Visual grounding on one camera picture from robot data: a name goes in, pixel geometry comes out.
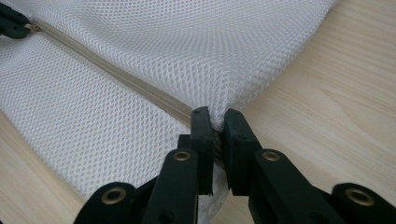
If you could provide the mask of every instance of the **white mesh fabric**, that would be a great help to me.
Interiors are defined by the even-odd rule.
[[[3,0],[191,108],[220,129],[294,58],[337,0]]]
[[[0,107],[28,144],[86,198],[113,181],[139,187],[177,147],[180,122],[45,34],[0,36]],[[225,194],[215,169],[214,215]]]

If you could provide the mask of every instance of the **black clamp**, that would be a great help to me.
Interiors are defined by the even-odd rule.
[[[25,38],[31,31],[25,27],[27,24],[31,23],[25,16],[0,3],[0,35],[12,39]]]
[[[249,197],[255,223],[396,223],[396,208],[370,189],[347,183],[328,194],[313,187],[283,153],[262,149],[239,111],[227,111],[222,143],[216,139],[207,107],[192,111],[191,134],[179,137],[158,177],[138,189],[101,187],[75,223],[196,223],[198,195],[212,194],[219,145],[229,188]]]

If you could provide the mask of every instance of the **zipper teeth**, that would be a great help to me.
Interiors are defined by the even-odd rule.
[[[92,52],[90,49],[87,49],[73,38],[65,35],[64,33],[50,26],[49,24],[43,21],[35,21],[34,27],[37,28],[37,31],[39,30],[45,32],[52,38],[58,40],[79,55],[94,63],[96,66],[105,70],[122,84],[126,85],[133,91],[136,91],[143,97],[147,98],[150,102],[158,106],[160,109],[164,110],[172,117],[190,128],[192,109],[189,106],[181,103],[178,99],[169,95],[168,93],[152,87],[140,78],[134,77],[123,71],[122,69],[118,68],[117,66],[109,63],[105,59]]]

